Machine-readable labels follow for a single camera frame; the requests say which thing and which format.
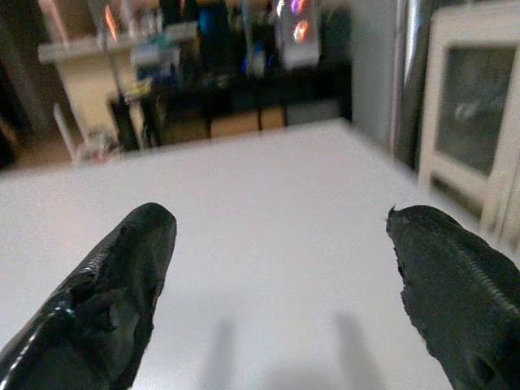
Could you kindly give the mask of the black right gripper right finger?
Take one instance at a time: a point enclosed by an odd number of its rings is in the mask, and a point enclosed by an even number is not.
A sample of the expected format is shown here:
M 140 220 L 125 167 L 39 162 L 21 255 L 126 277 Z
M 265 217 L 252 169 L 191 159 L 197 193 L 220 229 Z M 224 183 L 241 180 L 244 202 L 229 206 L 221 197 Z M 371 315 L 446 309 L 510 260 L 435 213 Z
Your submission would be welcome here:
M 454 389 L 519 387 L 519 270 L 435 207 L 388 212 L 401 300 Z

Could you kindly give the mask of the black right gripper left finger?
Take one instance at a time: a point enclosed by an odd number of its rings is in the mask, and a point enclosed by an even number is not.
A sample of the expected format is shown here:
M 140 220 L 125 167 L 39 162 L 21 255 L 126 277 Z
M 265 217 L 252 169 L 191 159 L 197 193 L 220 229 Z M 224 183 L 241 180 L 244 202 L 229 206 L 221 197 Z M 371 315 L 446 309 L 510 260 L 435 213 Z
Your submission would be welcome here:
M 3 389 L 129 389 L 176 243 L 164 206 L 132 210 L 1 351 Z

